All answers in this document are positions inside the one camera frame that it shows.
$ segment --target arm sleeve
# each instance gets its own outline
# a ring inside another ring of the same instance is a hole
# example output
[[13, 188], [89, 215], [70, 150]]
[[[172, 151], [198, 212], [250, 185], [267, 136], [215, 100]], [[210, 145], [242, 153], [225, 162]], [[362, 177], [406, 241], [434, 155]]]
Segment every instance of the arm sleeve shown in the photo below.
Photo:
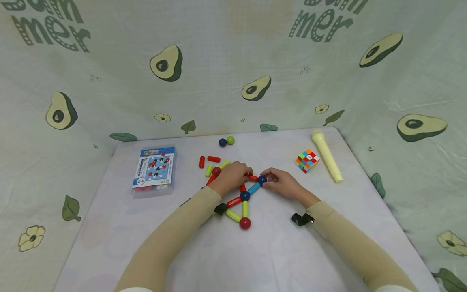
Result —
[[189, 238], [213, 213], [221, 197], [204, 187], [164, 220], [136, 251], [115, 291], [131, 287], [165, 291], [167, 269]]
[[313, 226], [319, 234], [334, 246], [370, 291], [398, 285], [417, 292], [409, 277], [378, 244], [326, 202], [321, 201], [306, 212], [315, 219]]

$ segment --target green ball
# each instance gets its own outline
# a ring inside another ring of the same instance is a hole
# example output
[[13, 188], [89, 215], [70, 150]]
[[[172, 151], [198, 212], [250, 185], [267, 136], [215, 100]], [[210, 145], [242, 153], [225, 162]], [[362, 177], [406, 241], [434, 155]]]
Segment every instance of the green ball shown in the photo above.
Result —
[[227, 144], [233, 145], [235, 143], [235, 138], [233, 136], [227, 137]]

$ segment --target colorful cube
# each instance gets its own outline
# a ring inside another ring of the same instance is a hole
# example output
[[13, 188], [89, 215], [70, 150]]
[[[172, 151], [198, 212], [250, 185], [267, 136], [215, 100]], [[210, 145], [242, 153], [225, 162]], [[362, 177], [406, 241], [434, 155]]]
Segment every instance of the colorful cube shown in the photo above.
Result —
[[298, 168], [301, 169], [304, 173], [307, 173], [308, 170], [315, 167], [319, 161], [320, 158], [313, 151], [307, 149], [297, 157], [295, 165], [298, 166]]

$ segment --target flower print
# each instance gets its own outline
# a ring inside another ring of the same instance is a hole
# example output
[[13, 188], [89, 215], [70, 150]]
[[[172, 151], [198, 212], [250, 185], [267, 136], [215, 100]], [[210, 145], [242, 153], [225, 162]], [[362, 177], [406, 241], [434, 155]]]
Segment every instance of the flower print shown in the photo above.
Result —
[[44, 239], [45, 228], [43, 226], [31, 226], [26, 229], [26, 232], [23, 233], [18, 242], [20, 251], [24, 252], [30, 249], [33, 249], [41, 243]]
[[170, 121], [170, 117], [168, 114], [156, 114], [154, 118], [161, 123], [167, 123]]
[[438, 235], [438, 241], [442, 247], [447, 249], [447, 251], [458, 256], [467, 256], [467, 247], [465, 242], [451, 231], [448, 230], [445, 233]]
[[317, 113], [317, 114], [325, 113], [325, 112], [327, 112], [328, 108], [329, 108], [329, 105], [322, 105], [322, 106], [316, 107], [315, 108], [315, 113]]

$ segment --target left hand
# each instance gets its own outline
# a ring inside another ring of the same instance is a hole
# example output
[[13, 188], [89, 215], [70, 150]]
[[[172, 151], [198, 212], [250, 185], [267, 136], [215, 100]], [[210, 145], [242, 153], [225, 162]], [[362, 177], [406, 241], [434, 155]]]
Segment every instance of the left hand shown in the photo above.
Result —
[[238, 161], [232, 162], [224, 167], [219, 176], [209, 184], [209, 187], [223, 197], [248, 180], [245, 174], [253, 175], [251, 167]]

